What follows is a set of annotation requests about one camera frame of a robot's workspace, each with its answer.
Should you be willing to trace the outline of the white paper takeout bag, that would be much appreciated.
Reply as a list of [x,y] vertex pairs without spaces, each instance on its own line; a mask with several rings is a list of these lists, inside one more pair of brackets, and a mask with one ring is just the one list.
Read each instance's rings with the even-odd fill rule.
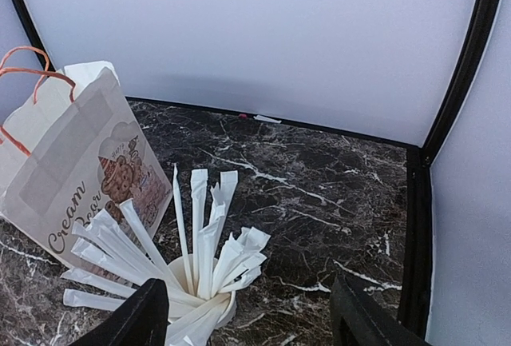
[[74,224],[108,211],[129,231],[119,205],[132,200],[154,235],[172,186],[110,62],[42,73],[33,94],[1,126],[1,214],[68,267]]

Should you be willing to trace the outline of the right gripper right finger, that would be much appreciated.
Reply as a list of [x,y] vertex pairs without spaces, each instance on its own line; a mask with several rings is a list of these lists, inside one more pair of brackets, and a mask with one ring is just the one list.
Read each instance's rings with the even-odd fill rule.
[[426,346],[428,343],[389,315],[345,275],[331,287],[330,317],[334,345]]

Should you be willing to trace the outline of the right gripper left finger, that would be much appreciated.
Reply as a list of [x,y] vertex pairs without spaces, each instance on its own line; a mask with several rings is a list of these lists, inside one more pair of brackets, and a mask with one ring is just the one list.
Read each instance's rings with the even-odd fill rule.
[[168,327],[168,295],[162,280],[147,280],[109,318],[75,341],[76,346],[163,346]]

